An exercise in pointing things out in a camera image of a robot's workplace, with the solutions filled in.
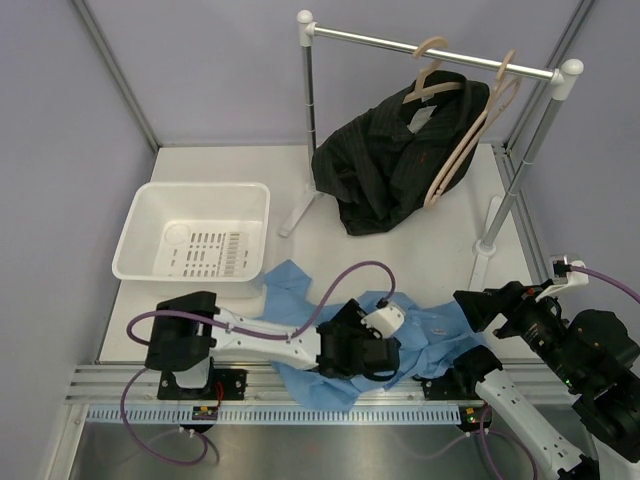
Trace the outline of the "light blue shirt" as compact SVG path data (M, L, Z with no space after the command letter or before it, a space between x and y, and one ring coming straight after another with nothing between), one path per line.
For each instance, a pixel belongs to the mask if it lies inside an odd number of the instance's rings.
M384 263L362 261L341 272L315 305L307 300L311 277L293 261L287 260L264 277L266 299L262 318L290 327L301 327L309 319L314 320L315 326L326 323L340 309L338 304L328 303L329 296L347 275L368 266L377 266L386 271L391 280L395 279L391 269ZM393 378L385 382L375 382L362 375L350 380L329 379L316 372L274 362L272 366L293 400L311 410L349 411L364 393L387 391L413 377L439 378L460 355L486 344L481 333L472 331L456 302L422 308L394 288L390 288L389 292L391 300L405 314L404 323L396 333L401 343L400 366Z

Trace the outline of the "beige plastic hanger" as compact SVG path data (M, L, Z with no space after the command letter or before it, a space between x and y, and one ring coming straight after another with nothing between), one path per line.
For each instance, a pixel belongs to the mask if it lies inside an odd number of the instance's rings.
M515 49L510 49L505 55L495 75L484 109L452 151L429 187L423 202L425 209L434 206L445 193L453 177L461 169L471 150L477 146L485 131L509 108L518 94L521 79L516 75L507 77L506 73L507 65L515 55Z

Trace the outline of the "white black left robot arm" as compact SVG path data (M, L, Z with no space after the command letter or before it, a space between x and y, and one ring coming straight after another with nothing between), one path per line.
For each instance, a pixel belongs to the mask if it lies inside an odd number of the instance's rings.
M285 325L242 317L216 305L216 294L198 291L157 305L144 366L180 377L195 399L208 396L215 375L210 359L245 356L312 371L325 378L363 376L385 382L400 366L395 334L405 315L382 303L371 313L349 300L327 322L297 335Z

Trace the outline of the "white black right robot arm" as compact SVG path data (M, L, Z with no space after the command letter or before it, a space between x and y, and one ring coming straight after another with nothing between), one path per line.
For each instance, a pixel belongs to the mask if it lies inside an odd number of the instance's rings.
M497 413L530 454L535 476L547 479L636 479L639 476L639 378L632 366L639 346L610 311L584 310L564 320L545 295L549 282L517 281L482 292L458 290L454 299L471 329L497 317L499 339L519 337L575 396L572 405L591 435L591 458L561 435L521 394L500 360L484 346L453 364L454 388L478 396Z

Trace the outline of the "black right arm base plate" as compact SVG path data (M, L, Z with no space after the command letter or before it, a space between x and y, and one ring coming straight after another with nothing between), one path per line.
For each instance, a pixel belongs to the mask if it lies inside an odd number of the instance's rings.
M477 399L477 395L467 387L445 377L422 379L420 385L424 399L429 401L470 401Z

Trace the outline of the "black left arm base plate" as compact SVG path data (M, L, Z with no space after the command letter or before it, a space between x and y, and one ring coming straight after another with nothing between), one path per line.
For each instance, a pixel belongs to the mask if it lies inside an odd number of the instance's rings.
M247 371L209 367L204 371L162 372L157 390L159 400L213 401L222 399L240 401L245 398Z

